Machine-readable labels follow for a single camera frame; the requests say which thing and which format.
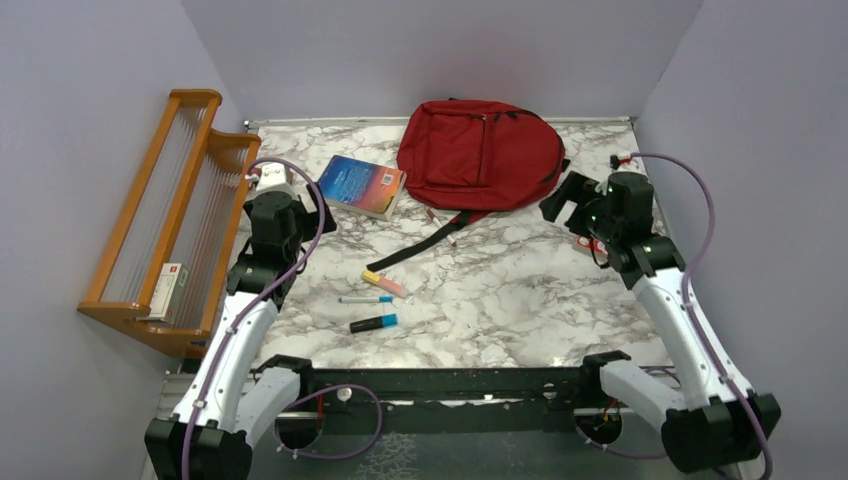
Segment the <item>red backpack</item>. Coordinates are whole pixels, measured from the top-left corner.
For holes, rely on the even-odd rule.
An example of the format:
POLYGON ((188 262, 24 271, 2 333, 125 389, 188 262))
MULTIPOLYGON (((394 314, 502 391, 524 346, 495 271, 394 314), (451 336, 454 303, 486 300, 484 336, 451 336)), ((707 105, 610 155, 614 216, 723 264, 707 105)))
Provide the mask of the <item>red backpack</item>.
POLYGON ((417 256, 491 213, 542 200, 570 164, 561 136, 536 113, 456 98, 417 107, 396 161, 411 198, 456 215, 426 239, 367 265, 372 272, 417 256))

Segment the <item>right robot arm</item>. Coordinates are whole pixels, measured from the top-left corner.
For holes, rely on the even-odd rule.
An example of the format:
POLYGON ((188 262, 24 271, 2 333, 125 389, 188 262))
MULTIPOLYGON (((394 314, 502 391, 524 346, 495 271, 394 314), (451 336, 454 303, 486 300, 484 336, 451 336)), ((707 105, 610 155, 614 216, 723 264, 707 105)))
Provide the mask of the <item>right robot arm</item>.
POLYGON ((598 182, 571 172, 540 204, 547 221, 569 209, 569 231, 603 244, 606 266, 648 313, 680 381, 673 389, 612 351, 584 358, 578 396, 592 407, 623 402, 660 433, 668 459, 683 473, 765 459, 779 404, 755 391, 704 319, 683 257, 654 230, 653 201, 642 174, 615 172, 598 182))

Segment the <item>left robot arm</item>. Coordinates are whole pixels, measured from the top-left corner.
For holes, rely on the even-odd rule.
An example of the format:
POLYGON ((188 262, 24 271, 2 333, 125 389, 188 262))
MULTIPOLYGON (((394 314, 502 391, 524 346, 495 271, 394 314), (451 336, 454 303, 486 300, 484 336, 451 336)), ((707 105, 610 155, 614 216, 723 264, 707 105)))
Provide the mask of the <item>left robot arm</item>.
POLYGON ((312 210, 289 187, 244 204, 250 235, 227 273, 213 338, 170 416, 152 420, 145 433, 157 478, 245 479, 253 450, 276 416, 313 401, 315 386, 302 372, 306 360, 273 366, 245 387, 297 275, 322 234, 336 229, 321 190, 306 190, 312 210))

